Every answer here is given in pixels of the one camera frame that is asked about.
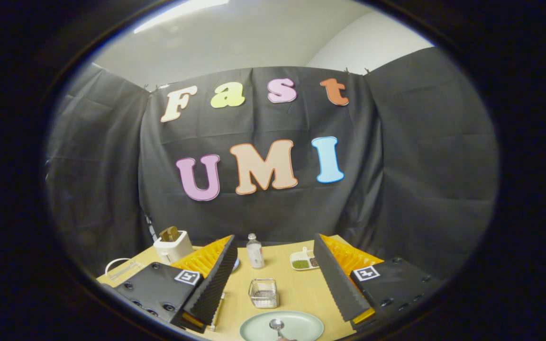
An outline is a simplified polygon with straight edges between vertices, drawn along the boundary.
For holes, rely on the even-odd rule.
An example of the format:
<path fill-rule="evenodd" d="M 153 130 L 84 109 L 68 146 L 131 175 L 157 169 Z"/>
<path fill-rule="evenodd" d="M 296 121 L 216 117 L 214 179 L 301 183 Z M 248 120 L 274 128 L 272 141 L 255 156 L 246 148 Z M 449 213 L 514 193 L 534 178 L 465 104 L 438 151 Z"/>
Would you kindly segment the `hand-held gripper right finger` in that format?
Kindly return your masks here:
<path fill-rule="evenodd" d="M 357 332 L 400 320 L 441 285 L 401 257 L 381 260 L 322 234 L 313 251 L 342 319 Z"/>

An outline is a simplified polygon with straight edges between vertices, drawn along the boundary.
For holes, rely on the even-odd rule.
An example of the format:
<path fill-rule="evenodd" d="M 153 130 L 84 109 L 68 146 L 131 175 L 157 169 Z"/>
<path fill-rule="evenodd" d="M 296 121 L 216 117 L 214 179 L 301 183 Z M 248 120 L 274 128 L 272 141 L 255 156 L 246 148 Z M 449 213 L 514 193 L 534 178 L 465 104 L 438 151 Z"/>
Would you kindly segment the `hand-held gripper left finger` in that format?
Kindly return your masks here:
<path fill-rule="evenodd" d="M 228 235 L 171 265 L 146 265 L 112 294 L 153 319 L 202 334 L 214 320 L 237 254 L 236 237 Z"/>

